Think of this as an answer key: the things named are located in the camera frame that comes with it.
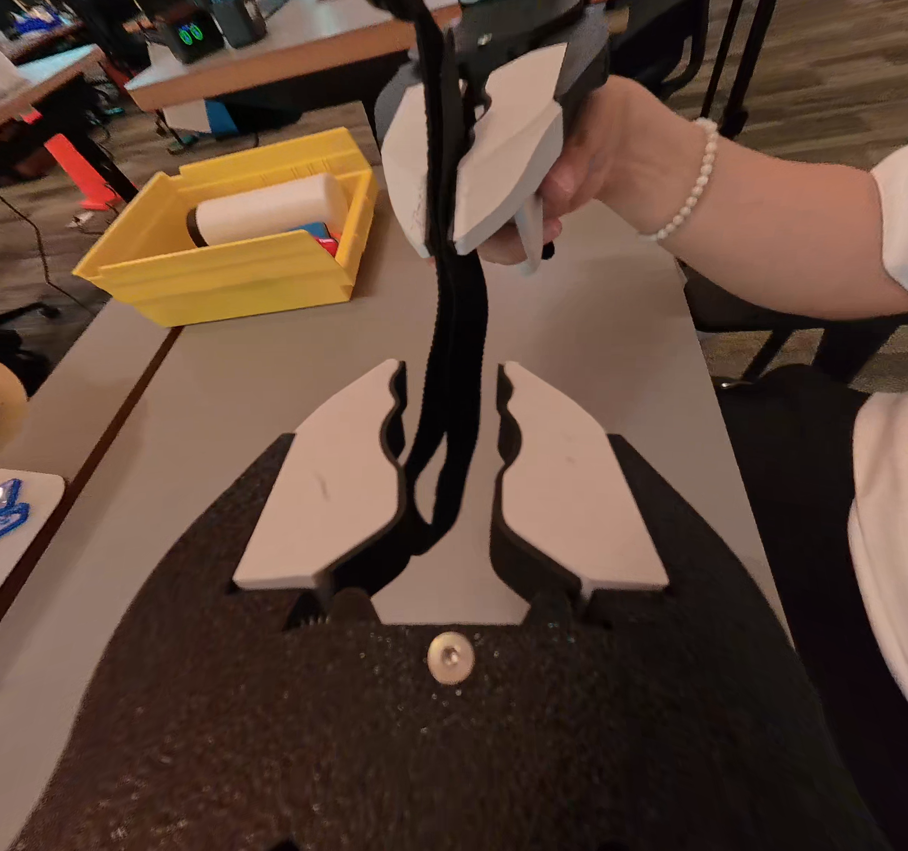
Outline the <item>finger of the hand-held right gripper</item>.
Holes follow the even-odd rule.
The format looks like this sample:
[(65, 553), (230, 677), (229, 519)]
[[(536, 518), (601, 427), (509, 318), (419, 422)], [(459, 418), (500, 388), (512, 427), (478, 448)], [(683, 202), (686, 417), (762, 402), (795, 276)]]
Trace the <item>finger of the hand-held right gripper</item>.
[(489, 106), (458, 168), (453, 244), (468, 255), (514, 221), (527, 259), (540, 259), (538, 189), (564, 143), (555, 99), (566, 43), (529, 51), (488, 77)]
[(401, 102), (382, 140), (380, 153), (394, 216), (417, 255), (428, 259), (428, 132), (422, 83), (403, 91)]

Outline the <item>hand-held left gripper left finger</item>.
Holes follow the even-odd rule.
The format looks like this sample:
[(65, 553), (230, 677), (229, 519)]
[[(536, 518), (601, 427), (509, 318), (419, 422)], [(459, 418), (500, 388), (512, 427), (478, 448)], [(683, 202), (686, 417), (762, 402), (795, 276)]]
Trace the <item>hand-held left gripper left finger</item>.
[(406, 406), (406, 364), (389, 359), (295, 428), (233, 573), (237, 588), (341, 589), (350, 565), (400, 515)]

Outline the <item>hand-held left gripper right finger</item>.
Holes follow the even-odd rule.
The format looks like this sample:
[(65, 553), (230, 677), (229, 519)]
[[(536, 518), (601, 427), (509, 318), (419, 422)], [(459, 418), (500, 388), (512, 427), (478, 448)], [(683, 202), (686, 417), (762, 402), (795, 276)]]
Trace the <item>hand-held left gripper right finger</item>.
[(602, 590), (665, 590), (664, 563), (602, 425), (516, 362), (498, 368), (496, 407), (498, 578), (528, 603), (555, 593), (578, 609)]

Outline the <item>white cylinder with black cap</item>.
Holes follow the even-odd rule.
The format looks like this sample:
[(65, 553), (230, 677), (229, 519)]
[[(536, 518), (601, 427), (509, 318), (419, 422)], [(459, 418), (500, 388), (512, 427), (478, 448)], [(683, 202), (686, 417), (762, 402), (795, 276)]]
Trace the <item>white cylinder with black cap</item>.
[(339, 180), (318, 174), (259, 187), (231, 196), (206, 199), (186, 215), (186, 227), (198, 247), (300, 231), (321, 225), (339, 237), (349, 201)]

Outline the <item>yellow plastic bin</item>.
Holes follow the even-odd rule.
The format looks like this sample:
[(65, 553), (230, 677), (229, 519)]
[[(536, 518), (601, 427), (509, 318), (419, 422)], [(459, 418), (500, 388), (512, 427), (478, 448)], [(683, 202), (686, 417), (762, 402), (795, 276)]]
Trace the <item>yellow plastic bin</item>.
[[(198, 247), (186, 215), (206, 199), (335, 176), (349, 201), (336, 257), (306, 232)], [(351, 299), (378, 181), (343, 127), (155, 174), (121, 210), (73, 275), (163, 327), (278, 313)]]

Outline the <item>person's right forearm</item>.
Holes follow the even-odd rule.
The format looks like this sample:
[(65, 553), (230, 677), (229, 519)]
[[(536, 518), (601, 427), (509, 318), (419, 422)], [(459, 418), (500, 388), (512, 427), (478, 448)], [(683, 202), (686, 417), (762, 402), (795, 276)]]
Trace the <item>person's right forearm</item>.
[(906, 147), (864, 171), (707, 136), (701, 176), (650, 238), (723, 290), (824, 320), (906, 314)]

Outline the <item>person's right hand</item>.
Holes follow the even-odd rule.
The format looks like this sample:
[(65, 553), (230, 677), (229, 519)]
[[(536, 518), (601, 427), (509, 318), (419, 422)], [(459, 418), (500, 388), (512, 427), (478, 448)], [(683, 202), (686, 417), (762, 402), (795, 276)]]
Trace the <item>person's right hand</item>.
[(642, 182), (644, 170), (632, 168), (636, 148), (642, 148), (644, 167), (652, 165), (667, 140), (659, 128), (675, 119), (669, 108), (628, 78), (613, 76), (587, 96), (537, 190), (543, 244), (561, 234), (568, 214), (592, 200), (614, 207), (620, 185)]

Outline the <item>black office chair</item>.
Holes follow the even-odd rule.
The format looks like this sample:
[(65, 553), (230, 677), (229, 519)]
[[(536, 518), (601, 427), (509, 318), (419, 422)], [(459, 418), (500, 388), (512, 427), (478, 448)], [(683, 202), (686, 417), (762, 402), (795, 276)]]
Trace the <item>black office chair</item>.
[(697, 75), (706, 53), (710, 0), (615, 0), (629, 23), (610, 44), (610, 72), (660, 100)]

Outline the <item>grey desk with wooden edge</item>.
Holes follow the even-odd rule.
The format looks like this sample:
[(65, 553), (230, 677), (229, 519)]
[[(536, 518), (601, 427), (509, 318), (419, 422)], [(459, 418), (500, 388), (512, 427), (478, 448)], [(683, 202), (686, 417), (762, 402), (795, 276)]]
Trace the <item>grey desk with wooden edge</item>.
[(410, 25), (366, 0), (288, 0), (267, 24), (263, 40), (188, 66), (164, 49), (127, 85), (131, 98), (153, 112), (197, 100), (278, 97), (278, 89), (297, 78), (382, 59), (415, 43)]

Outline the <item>black tripod stand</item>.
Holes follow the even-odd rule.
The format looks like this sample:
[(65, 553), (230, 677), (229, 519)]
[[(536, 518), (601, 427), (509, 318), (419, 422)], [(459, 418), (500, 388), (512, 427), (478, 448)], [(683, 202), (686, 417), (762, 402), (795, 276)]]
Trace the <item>black tripod stand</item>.
[[(726, 139), (736, 139), (748, 119), (748, 111), (745, 108), (744, 101), (775, 14), (777, 2), (778, 0), (757, 0), (756, 2), (754, 15), (743, 44), (743, 51), (737, 65), (732, 87), (727, 96), (721, 119), (718, 122), (720, 134)], [(719, 82), (725, 68), (743, 5), (744, 0), (731, 1), (716, 52), (709, 85), (707, 86), (707, 93), (702, 104), (702, 117), (710, 114), (718, 93)]]

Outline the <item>small black box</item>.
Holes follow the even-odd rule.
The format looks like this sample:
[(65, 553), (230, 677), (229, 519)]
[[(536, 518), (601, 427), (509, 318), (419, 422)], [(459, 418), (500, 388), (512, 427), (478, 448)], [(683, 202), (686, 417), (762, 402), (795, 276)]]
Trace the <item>small black box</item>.
[(268, 35), (266, 19), (256, 0), (209, 0), (209, 9), (233, 50), (249, 47)]

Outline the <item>black clock with green display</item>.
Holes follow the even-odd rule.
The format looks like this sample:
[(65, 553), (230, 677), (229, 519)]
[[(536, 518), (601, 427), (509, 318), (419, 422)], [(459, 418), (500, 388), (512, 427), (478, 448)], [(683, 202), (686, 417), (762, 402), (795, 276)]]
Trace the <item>black clock with green display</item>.
[(155, 30), (183, 66), (198, 63), (225, 49), (220, 28), (204, 9), (194, 9), (180, 16), (159, 17)]

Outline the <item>blue clip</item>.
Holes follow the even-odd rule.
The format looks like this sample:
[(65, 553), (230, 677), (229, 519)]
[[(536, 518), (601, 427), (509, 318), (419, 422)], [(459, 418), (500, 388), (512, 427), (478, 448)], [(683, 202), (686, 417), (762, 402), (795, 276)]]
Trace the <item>blue clip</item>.
[(1, 538), (23, 526), (30, 517), (29, 503), (20, 498), (23, 484), (20, 478), (11, 478), (1, 483)]

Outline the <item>orange traffic cone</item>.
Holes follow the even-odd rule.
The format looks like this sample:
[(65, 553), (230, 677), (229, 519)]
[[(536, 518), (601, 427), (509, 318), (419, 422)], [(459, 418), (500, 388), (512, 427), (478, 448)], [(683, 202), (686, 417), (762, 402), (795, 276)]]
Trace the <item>orange traffic cone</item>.
[(82, 209), (103, 212), (123, 203), (122, 197), (66, 136), (57, 134), (51, 137), (45, 147), (82, 194)]

